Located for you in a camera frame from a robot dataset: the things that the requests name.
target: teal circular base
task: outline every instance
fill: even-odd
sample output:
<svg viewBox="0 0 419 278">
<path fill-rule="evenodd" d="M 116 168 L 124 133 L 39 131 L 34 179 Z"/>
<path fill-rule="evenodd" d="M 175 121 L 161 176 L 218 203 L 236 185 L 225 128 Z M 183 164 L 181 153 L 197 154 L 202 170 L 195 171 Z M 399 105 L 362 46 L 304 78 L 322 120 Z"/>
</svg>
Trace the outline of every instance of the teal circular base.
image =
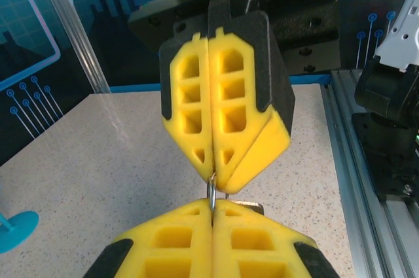
<svg viewBox="0 0 419 278">
<path fill-rule="evenodd" d="M 6 253 L 25 241 L 36 229 L 39 216 L 35 211 L 24 211 L 8 219 L 12 225 L 9 230 L 0 225 L 0 253 Z"/>
</svg>

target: blue circle icon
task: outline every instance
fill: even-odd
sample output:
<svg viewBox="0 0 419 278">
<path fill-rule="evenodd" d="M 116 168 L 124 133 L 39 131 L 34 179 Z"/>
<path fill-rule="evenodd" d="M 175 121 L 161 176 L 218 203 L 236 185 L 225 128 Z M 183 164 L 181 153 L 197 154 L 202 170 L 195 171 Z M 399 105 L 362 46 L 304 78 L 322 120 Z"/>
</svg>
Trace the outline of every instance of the blue circle icon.
<svg viewBox="0 0 419 278">
<path fill-rule="evenodd" d="M 377 19 L 377 14 L 376 13 L 371 13 L 370 15 L 368 15 L 368 21 L 373 22 Z"/>
<path fill-rule="evenodd" d="M 383 35 L 384 35 L 384 32 L 381 29 L 379 29 L 378 31 L 375 31 L 375 33 L 374 33 L 374 36 L 376 38 L 380 38 Z"/>
<path fill-rule="evenodd" d="M 395 12 L 391 11 L 386 15 L 387 20 L 393 20 L 395 18 Z"/>
<path fill-rule="evenodd" d="M 365 38 L 365 32 L 360 31 L 358 34 L 356 34 L 356 38 L 358 39 L 364 39 Z"/>
</svg>

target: yellow plastic housing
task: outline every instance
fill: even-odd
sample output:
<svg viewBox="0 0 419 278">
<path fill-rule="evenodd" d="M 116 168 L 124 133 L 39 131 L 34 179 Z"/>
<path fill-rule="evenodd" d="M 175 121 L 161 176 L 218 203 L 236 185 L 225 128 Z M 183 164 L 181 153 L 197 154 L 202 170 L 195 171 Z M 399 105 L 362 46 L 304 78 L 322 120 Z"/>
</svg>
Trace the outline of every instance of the yellow plastic housing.
<svg viewBox="0 0 419 278">
<path fill-rule="evenodd" d="M 233 33 L 210 40 L 195 34 L 170 64 L 172 118 L 164 126 L 206 181 L 239 192 L 273 162 L 291 139 L 272 105 L 256 106 L 253 47 Z"/>
<path fill-rule="evenodd" d="M 229 200 L 194 201 L 120 235 L 131 239 L 115 278 L 310 278 L 294 243 L 316 243 Z"/>
</svg>

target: speckled countertop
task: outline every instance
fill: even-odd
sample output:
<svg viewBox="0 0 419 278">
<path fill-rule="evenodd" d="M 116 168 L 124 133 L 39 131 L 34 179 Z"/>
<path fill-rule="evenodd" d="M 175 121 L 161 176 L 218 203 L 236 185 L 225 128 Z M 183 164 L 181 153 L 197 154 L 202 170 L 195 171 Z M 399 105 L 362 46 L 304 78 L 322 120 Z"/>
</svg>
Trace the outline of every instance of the speckled countertop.
<svg viewBox="0 0 419 278">
<path fill-rule="evenodd" d="M 314 238 L 342 277 L 354 270 L 317 85 L 295 86 L 291 147 L 234 198 Z M 0 255 L 0 277 L 82 277 L 119 233 L 204 197 L 160 121 L 158 92 L 91 95 L 0 167 L 0 211 L 40 225 Z"/>
</svg>

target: metal clip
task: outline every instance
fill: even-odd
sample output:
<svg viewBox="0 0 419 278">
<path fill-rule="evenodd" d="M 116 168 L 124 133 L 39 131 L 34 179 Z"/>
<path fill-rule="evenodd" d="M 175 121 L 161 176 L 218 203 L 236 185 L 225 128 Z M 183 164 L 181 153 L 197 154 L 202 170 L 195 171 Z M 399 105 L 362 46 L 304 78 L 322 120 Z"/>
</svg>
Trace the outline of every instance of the metal clip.
<svg viewBox="0 0 419 278">
<path fill-rule="evenodd" d="M 207 198 L 209 199 L 209 209 L 211 210 L 211 225 L 214 222 L 215 198 L 217 196 L 217 177 L 215 173 L 207 181 Z"/>
</svg>

